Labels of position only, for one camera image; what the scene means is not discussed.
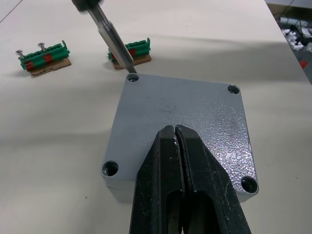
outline green terminal block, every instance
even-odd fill
[[[133,43],[126,44],[130,55],[135,58],[138,56],[148,55],[150,53],[151,47],[150,47],[151,40],[147,38],[147,40],[141,40]],[[112,62],[116,61],[115,56],[113,55],[112,51],[108,49],[108,59]]]
[[[45,52],[40,50],[34,53],[25,55],[24,58],[19,57],[20,65],[24,70],[32,71],[37,68],[43,67],[51,62],[55,62],[69,56],[69,50],[66,43],[62,40],[62,43],[56,44],[45,48]]]

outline textured gray surface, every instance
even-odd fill
[[[157,132],[182,124],[198,132],[234,189],[246,194],[241,179],[257,178],[242,97],[228,86],[142,74],[136,82],[126,79],[104,161],[117,162],[119,171],[103,175],[106,185],[118,190],[133,186]]]

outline mounting hole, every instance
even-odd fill
[[[113,176],[118,172],[118,164],[115,161],[105,162],[102,171],[106,176]]]
[[[257,192],[258,184],[254,178],[252,178],[250,176],[245,176],[244,178],[242,178],[241,183],[242,183],[243,189],[246,192],[248,192],[250,194]]]
[[[129,73],[127,79],[131,82],[136,82],[138,80],[138,75],[136,73]]]
[[[239,88],[235,85],[229,85],[228,86],[228,91],[231,93],[231,94],[238,94],[239,93]]]

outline red object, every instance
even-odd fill
[[[130,55],[135,55],[137,52],[135,49],[130,49],[129,50]]]
[[[32,62],[32,61],[27,61],[26,63],[25,63],[25,67],[26,67],[26,70],[27,71],[31,71],[31,70],[33,70],[34,69],[34,63]]]
[[[130,49],[130,50],[128,50],[129,51],[129,53],[130,53],[130,55],[132,56],[132,55],[135,55],[137,52],[136,52],[136,50],[135,49]]]
[[[52,55],[47,54],[47,55],[43,56],[43,60],[44,60],[46,63],[51,63],[51,62],[53,62]]]
[[[309,62],[301,60],[301,61],[299,61],[299,63],[300,63],[300,66],[302,67],[302,69],[305,69]]]

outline white table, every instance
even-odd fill
[[[102,7],[125,43],[151,38],[153,60],[138,72],[240,87],[260,187],[242,204],[252,233],[310,233],[312,87],[265,2]],[[35,79],[21,69],[17,49],[62,39],[72,66]],[[70,0],[24,0],[0,44],[0,233],[128,233],[131,204],[100,174],[126,71],[113,70],[91,17]]]
[[[22,0],[0,0],[0,22],[21,2]]]

